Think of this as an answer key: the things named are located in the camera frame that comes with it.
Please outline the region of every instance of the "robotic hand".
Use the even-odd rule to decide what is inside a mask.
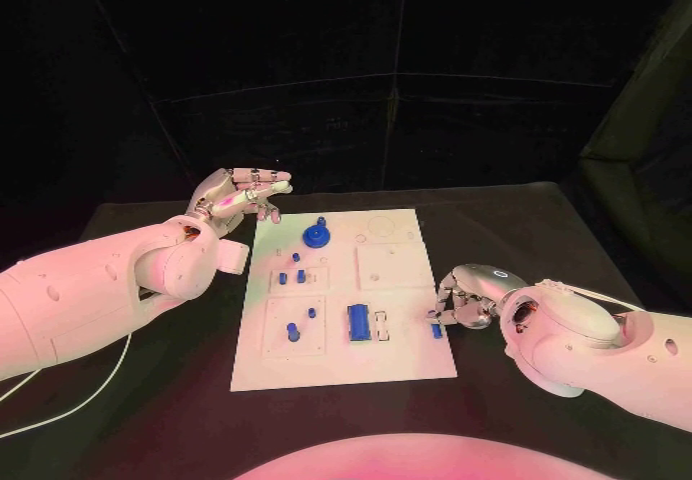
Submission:
[[[583,297],[626,311],[611,315]],[[692,431],[692,318],[645,312],[552,280],[528,286],[485,265],[455,267],[436,298],[430,323],[479,329],[498,319],[504,353],[539,387],[562,397],[588,389],[635,415]]]
[[[187,213],[47,252],[0,273],[0,380],[93,352],[198,297],[216,270],[242,273],[247,247],[218,240],[244,213],[280,221],[266,197],[285,172],[218,169]]]

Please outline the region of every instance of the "dark table surface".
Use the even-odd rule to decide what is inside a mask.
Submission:
[[[631,289],[556,185],[280,196],[283,213],[415,208],[438,281],[487,263],[528,282],[559,279],[624,301]],[[185,202],[102,205],[83,239],[164,221]],[[229,238],[252,245],[253,220]],[[537,388],[502,353],[497,325],[448,331],[458,378],[229,392],[246,274],[132,335],[110,384],[70,417],[0,440],[2,478],[224,479],[342,438],[400,432],[485,438],[618,478],[692,478],[692,434],[590,392]],[[0,431],[69,410],[90,394],[122,340],[43,371],[0,407]],[[0,386],[4,391],[14,380]]]

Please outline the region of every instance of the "white robotic arm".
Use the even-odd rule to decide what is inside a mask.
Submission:
[[[443,310],[453,295],[453,309]],[[616,303],[611,315],[583,298]],[[484,265],[453,268],[442,280],[430,323],[484,328],[498,318],[504,353],[550,393],[582,391],[626,411],[692,431],[692,318],[650,313],[550,280],[534,286]]]
[[[198,297],[216,270],[242,273],[247,247],[218,238],[288,193],[285,172],[218,169],[187,213],[20,261],[0,273],[0,380],[66,362]]]

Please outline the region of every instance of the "screw hole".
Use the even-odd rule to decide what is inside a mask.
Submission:
[[[665,349],[670,352],[670,355],[677,355],[677,344],[671,338],[665,340]]]

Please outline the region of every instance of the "white pegboard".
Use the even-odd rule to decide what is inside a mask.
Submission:
[[[302,231],[318,216],[331,240],[311,249]],[[296,283],[298,269],[305,283]],[[348,339],[347,307],[354,304],[367,305],[371,334],[358,342]],[[435,339],[423,321],[433,305],[413,210],[283,215],[279,225],[259,222],[230,390],[455,377],[446,335]],[[306,316],[309,306],[315,318]],[[386,315],[387,340],[379,339],[376,312]],[[291,322],[296,342],[288,341]]]

